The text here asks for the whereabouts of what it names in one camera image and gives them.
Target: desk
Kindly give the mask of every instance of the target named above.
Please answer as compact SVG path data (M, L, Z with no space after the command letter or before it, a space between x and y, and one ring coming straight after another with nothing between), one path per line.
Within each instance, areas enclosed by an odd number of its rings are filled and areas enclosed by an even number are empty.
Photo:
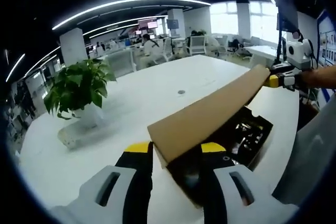
M277 49L270 46L253 46L245 47L245 49L252 54L250 68L258 64L271 67L277 56Z
M64 121L45 113L29 127L21 151L20 170L28 187L47 208L67 205L80 186L107 165L114 165L132 143L150 139L147 126L175 113L235 80L248 68L206 56L193 56L143 69L107 85L103 111L108 126L92 144L69 151L58 131ZM270 191L277 186L289 160L296 135L299 94L262 87L248 106L274 124L261 150L255 172ZM202 223L196 209L170 174L153 156L153 190L148 223Z

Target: poster board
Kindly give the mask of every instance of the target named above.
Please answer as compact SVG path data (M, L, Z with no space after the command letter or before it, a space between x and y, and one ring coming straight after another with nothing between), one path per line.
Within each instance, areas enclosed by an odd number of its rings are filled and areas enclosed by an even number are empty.
M336 64L336 23L333 22L327 13L323 11L317 19L318 29L318 63L319 67L329 67ZM331 89L321 89L318 93L320 108L324 107L330 97L336 92Z

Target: white flower pot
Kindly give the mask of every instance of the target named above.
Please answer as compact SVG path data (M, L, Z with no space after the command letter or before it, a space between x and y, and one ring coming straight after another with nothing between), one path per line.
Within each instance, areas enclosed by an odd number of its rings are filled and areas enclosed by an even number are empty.
M94 103L87 104L84 110L76 110L75 115L79 117L80 124L85 128L93 128L103 123L103 111Z

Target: white chair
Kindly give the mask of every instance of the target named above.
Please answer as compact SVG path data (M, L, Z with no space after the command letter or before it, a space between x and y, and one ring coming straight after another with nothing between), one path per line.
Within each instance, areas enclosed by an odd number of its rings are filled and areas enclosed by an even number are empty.
M172 38L167 38L163 42L162 54L154 60L154 63L155 64L162 64L162 63L170 61L172 58L173 58Z
M224 35L223 37L220 38L216 38L216 40L219 43L219 47L218 47L218 52L220 54L224 54L227 52L227 35Z
M190 37L190 47L186 47L190 56L193 55L206 55L205 49L205 36L192 36Z

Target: human arm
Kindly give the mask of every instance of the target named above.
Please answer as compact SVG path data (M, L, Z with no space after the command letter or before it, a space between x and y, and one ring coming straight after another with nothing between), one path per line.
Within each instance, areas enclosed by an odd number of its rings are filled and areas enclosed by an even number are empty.
M300 79L310 88L336 89L336 65L304 71Z

